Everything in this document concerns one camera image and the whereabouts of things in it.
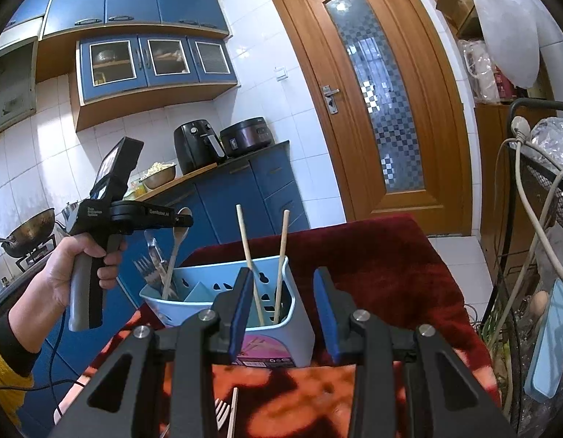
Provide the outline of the person's left hand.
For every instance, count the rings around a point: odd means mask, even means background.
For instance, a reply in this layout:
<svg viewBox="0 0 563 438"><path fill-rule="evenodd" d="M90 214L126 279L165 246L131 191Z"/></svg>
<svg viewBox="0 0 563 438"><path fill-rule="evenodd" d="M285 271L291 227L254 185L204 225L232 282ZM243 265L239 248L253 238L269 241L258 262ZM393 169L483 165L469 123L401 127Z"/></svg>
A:
<svg viewBox="0 0 563 438"><path fill-rule="evenodd" d="M98 285L103 290L111 290L116 286L122 254L127 249L126 241L122 237L120 240L119 247L107 253L88 233L67 236L55 248L39 276L54 292L54 299L66 307L70 301L70 278L74 263L80 254L87 254L103 261L103 266L96 273Z"/></svg>

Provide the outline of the yellow sleeve forearm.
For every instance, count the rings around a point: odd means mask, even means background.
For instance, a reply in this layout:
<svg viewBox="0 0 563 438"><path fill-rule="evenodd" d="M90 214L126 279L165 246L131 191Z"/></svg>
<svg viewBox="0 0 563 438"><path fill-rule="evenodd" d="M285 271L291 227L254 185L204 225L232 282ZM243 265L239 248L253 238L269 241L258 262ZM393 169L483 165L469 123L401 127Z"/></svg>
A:
<svg viewBox="0 0 563 438"><path fill-rule="evenodd" d="M64 312L55 289L35 277L13 307L0 317L0 434L18 434L18 409L33 387L32 369L42 345Z"/></svg>

